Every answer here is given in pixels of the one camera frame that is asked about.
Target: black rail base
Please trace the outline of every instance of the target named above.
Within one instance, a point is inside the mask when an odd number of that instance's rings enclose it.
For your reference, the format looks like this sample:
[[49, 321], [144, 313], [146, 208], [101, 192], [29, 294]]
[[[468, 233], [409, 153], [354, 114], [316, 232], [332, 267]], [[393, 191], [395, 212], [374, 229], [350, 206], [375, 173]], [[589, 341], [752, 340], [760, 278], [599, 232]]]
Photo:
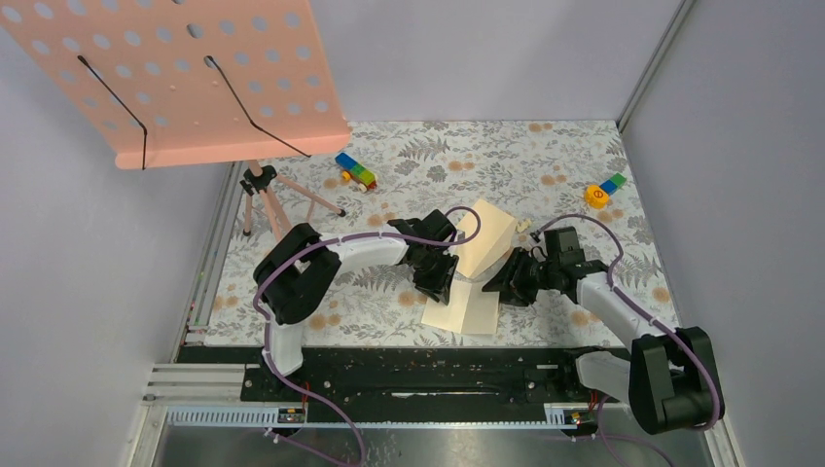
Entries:
[[[546, 421], [545, 403], [587, 403], [575, 359], [593, 347], [305, 347], [289, 379], [339, 405], [356, 422]], [[608, 349], [629, 358], [626, 350]], [[267, 369], [260, 347], [182, 347], [178, 363], [254, 364], [240, 399], [296, 402], [301, 394]], [[309, 399], [308, 421], [340, 422]]]

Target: green block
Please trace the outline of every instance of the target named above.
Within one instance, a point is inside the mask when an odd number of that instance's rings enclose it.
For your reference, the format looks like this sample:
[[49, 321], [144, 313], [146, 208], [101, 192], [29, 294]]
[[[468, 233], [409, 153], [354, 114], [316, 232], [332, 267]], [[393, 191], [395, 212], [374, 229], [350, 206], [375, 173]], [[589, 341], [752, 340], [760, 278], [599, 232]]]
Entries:
[[610, 177], [610, 181], [613, 182], [614, 184], [616, 184], [616, 189], [618, 190], [618, 189], [622, 188], [622, 185], [625, 185], [625, 182], [627, 181], [627, 178], [625, 178], [625, 176], [622, 175], [621, 173], [617, 173], [616, 175], [613, 175], [612, 177]]

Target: cardboard piece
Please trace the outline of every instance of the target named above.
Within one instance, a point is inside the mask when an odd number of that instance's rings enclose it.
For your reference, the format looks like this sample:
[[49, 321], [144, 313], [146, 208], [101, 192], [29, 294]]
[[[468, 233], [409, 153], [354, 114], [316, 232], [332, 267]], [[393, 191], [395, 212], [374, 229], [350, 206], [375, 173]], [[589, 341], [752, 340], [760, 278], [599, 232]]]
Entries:
[[483, 282], [454, 279], [449, 305], [427, 301], [421, 323], [459, 334], [495, 334], [498, 326], [498, 292], [482, 292]]
[[[492, 266], [510, 248], [517, 222], [513, 216], [483, 199], [476, 201], [473, 209], [482, 218], [482, 230], [472, 241], [455, 249], [458, 256], [456, 270], [471, 279]], [[476, 217], [468, 213], [455, 227], [470, 235], [476, 231], [476, 226]]]

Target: gray wall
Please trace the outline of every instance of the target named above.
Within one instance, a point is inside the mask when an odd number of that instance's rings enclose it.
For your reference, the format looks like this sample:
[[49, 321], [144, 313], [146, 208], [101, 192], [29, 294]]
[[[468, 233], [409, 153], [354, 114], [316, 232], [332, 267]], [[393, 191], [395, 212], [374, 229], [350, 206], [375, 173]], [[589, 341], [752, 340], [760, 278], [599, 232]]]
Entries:
[[115, 465], [223, 166], [120, 171], [0, 28], [0, 464]]
[[825, 3], [699, 1], [626, 133], [749, 467], [821, 465]]
[[678, 0], [312, 0], [353, 121], [616, 119]]

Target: floral tablecloth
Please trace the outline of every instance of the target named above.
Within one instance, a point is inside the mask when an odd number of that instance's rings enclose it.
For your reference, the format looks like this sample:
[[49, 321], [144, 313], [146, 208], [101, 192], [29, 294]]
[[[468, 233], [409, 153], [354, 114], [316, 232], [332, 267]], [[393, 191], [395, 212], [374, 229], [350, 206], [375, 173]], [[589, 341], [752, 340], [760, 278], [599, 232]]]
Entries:
[[[344, 182], [332, 157], [270, 161], [283, 175], [344, 208], [339, 218], [316, 206], [311, 224], [319, 232], [372, 230], [393, 218], [422, 217], [433, 209], [472, 205], [484, 198], [531, 229], [557, 215], [597, 217], [618, 235], [626, 258], [617, 268], [621, 284], [671, 325], [677, 322], [653, 236], [645, 220], [619, 132], [613, 122], [408, 122], [353, 123], [344, 149], [376, 174], [378, 188], [361, 193]], [[616, 172], [627, 184], [602, 210], [583, 200], [589, 184]], [[309, 200], [273, 184], [293, 224], [305, 219]], [[256, 206], [262, 206], [256, 199]], [[205, 344], [261, 345], [264, 322], [251, 306], [252, 270], [275, 244], [265, 216], [253, 215], [251, 237], [242, 236], [243, 203], [213, 305]], [[575, 225], [588, 258], [609, 263], [610, 238], [584, 221]], [[514, 246], [530, 247], [527, 233]], [[500, 260], [488, 272], [500, 268]], [[530, 307], [503, 305], [494, 336], [466, 336], [420, 323], [425, 298], [413, 289], [407, 267], [381, 266], [340, 275], [308, 319], [307, 345], [621, 345], [598, 318], [558, 293], [540, 292]]]

